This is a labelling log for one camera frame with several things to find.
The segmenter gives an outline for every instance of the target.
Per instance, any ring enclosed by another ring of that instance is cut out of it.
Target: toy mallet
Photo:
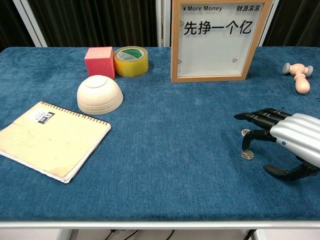
[[[310,84],[306,78],[311,76],[313,70],[313,66],[306,67],[300,63],[290,65],[290,63],[287,62],[283,66],[282,73],[294,76],[296,91],[299,94],[306,94],[310,90]]]

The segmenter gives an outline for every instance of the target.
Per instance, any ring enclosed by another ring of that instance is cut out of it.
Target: ceramic bowl
[[[124,96],[118,84],[110,77],[93,75],[80,84],[76,99],[82,112],[101,115],[119,107]]]

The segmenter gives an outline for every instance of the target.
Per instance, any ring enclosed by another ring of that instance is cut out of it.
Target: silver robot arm
[[[320,168],[320,120],[305,114],[288,113],[265,108],[254,112],[244,112],[234,116],[247,120],[262,130],[251,130],[243,138],[242,150],[249,149],[252,140],[276,142],[292,152],[301,165],[292,170],[283,170],[266,164],[264,170],[270,175],[294,181],[307,176],[315,176]]]

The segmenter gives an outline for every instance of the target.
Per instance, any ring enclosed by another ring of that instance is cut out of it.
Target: pink sponge
[[[90,47],[84,57],[89,76],[103,75],[115,79],[114,52],[112,46]]]

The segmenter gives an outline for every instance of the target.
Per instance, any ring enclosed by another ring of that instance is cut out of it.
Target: spiral notebook
[[[65,184],[111,125],[44,101],[0,131],[0,154]]]

